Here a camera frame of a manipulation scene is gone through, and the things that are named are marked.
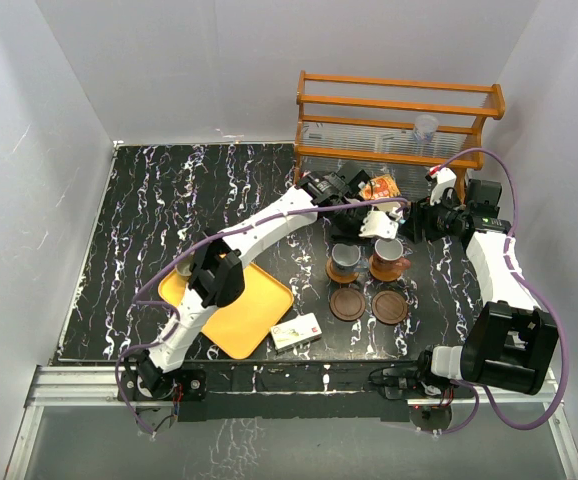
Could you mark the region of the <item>dark wooden coaster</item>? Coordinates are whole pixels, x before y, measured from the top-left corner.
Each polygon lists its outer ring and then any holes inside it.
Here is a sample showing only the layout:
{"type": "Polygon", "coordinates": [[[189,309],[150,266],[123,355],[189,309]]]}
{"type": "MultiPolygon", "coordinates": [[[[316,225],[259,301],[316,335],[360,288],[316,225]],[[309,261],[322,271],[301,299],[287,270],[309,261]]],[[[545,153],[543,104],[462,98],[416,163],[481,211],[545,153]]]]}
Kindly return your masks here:
{"type": "Polygon", "coordinates": [[[365,297],[353,288],[339,288],[331,295],[329,302],[332,314],[342,321],[355,321],[365,312],[365,297]]]}
{"type": "Polygon", "coordinates": [[[381,291],[372,300],[372,313],[379,322],[396,325],[407,318],[408,303],[395,291],[381,291]]]}

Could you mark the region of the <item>white grey cup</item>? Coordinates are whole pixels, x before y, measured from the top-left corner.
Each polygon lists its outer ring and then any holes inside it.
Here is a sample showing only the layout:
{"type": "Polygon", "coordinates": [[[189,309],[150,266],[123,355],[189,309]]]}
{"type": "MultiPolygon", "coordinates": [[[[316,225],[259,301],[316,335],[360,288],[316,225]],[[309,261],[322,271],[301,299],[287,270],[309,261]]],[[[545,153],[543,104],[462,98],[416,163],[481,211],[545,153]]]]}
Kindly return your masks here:
{"type": "Polygon", "coordinates": [[[335,244],[331,263],[332,271],[338,276],[350,276],[368,269],[368,262],[357,245],[335,244]]]}

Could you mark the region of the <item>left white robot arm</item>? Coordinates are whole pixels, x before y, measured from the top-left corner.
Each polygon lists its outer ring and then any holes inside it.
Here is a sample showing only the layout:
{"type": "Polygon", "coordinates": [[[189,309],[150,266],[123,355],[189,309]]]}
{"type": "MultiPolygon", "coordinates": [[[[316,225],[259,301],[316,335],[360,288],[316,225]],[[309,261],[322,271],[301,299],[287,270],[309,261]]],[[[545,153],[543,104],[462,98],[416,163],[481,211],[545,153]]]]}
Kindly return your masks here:
{"type": "Polygon", "coordinates": [[[182,366],[189,347],[218,309],[243,294],[245,268],[268,247],[321,218],[329,218],[346,234],[358,235],[370,210],[361,198],[369,181],[365,170],[350,163],[335,172],[308,173],[258,213],[232,227],[207,233],[140,287],[132,303],[166,308],[169,320],[155,341],[132,347],[122,356],[135,360],[135,383],[155,399],[173,392],[173,372],[182,366]],[[149,290],[186,259],[191,261],[191,275],[182,302],[172,306],[149,300],[149,290]]]}

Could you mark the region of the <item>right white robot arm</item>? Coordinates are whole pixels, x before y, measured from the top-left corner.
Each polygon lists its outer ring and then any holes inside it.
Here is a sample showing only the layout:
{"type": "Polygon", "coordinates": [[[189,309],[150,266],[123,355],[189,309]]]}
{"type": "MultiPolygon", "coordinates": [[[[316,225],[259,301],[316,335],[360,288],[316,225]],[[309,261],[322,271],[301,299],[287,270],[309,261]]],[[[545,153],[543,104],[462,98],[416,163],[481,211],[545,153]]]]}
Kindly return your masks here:
{"type": "Polygon", "coordinates": [[[413,204],[401,228],[413,242],[453,237],[472,265],[483,308],[461,346],[436,346],[419,357],[416,388],[435,397],[451,380],[534,395],[542,387],[559,335],[553,317],[523,287],[512,225],[499,218],[502,186],[473,180],[465,199],[443,169],[430,196],[413,204]]]}

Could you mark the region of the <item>grey green cup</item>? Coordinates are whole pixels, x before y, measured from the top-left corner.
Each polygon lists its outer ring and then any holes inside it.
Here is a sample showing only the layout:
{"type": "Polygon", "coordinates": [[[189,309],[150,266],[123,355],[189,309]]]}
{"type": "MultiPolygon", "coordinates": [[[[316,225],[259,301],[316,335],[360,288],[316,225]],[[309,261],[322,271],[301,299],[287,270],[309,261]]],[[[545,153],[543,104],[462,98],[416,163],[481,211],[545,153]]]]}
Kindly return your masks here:
{"type": "Polygon", "coordinates": [[[193,264],[193,255],[188,255],[176,263],[174,271],[178,276],[188,279],[192,275],[193,264]]]}

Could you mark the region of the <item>white yellow box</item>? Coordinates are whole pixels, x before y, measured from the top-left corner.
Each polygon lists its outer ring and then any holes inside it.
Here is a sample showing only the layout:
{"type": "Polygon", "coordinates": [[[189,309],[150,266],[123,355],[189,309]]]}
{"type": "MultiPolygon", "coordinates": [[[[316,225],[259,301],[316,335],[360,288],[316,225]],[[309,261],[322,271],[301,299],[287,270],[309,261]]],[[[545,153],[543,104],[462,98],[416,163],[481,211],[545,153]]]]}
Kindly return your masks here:
{"type": "Polygon", "coordinates": [[[275,350],[280,353],[314,341],[322,336],[322,329],[314,313],[278,323],[270,329],[275,350]]]}

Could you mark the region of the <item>brown white cup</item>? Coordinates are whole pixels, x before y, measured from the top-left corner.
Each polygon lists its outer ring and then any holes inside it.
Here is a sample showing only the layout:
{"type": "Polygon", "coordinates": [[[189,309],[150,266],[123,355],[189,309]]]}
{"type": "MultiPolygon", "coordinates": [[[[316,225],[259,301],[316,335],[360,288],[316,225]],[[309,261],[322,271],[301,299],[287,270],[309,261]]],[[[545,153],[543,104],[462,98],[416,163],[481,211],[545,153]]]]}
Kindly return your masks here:
{"type": "Polygon", "coordinates": [[[411,262],[404,256],[404,245],[398,239],[378,239],[374,244],[371,260],[372,268],[380,273],[406,271],[411,262]]]}

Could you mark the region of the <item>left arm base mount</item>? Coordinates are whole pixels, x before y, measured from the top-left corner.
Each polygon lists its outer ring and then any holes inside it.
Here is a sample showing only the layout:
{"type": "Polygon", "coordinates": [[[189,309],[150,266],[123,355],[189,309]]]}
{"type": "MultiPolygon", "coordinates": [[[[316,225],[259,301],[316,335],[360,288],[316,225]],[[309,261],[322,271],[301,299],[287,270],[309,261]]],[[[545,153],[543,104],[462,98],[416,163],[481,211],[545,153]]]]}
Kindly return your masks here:
{"type": "Polygon", "coordinates": [[[164,373],[151,361],[149,352],[131,350],[114,365],[117,399],[129,410],[139,429],[154,440],[166,424],[179,419],[183,402],[199,402],[207,395],[207,374],[202,369],[177,368],[164,373]],[[169,402],[170,413],[158,423],[142,418],[147,407],[140,403],[169,402]]]}

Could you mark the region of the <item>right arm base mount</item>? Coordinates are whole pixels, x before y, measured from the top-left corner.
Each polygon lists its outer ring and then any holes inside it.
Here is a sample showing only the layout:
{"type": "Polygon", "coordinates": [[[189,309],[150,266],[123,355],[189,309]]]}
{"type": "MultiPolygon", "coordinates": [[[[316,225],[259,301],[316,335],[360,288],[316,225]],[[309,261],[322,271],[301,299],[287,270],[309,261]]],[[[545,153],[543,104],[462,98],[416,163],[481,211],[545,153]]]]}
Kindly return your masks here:
{"type": "Polygon", "coordinates": [[[415,404],[410,409],[410,422],[416,432],[429,433],[435,437],[462,430],[467,422],[453,423],[451,404],[458,385],[434,374],[433,348],[425,348],[416,360],[403,360],[387,367],[372,370],[367,376],[371,390],[385,400],[431,400],[431,404],[415,404]]]}

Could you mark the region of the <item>light wooden coaster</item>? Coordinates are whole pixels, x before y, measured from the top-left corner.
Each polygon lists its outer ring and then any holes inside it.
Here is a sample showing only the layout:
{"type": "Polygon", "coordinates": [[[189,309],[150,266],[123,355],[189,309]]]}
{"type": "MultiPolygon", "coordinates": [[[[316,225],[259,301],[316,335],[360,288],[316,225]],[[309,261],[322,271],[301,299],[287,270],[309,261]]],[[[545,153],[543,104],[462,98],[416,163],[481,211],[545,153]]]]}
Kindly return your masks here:
{"type": "Polygon", "coordinates": [[[370,274],[381,282],[394,282],[401,277],[403,271],[404,268],[398,265],[390,268],[383,268],[378,264],[369,266],[370,274]]]}
{"type": "Polygon", "coordinates": [[[352,272],[349,274],[339,274],[334,269],[335,264],[333,263],[332,259],[329,259],[325,266],[325,271],[327,276],[332,280],[339,284],[350,284],[356,281],[359,277],[358,272],[352,272]]]}

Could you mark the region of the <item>yellow tray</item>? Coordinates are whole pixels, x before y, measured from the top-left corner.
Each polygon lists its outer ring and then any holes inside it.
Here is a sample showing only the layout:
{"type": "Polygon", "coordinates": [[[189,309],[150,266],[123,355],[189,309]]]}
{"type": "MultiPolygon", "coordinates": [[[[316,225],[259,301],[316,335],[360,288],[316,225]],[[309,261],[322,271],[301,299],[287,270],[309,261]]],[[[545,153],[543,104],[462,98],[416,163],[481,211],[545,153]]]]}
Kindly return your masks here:
{"type": "Polygon", "coordinates": [[[201,332],[230,358],[249,358],[288,312],[292,291],[255,264],[244,270],[245,290],[231,305],[217,310],[201,332]]]}

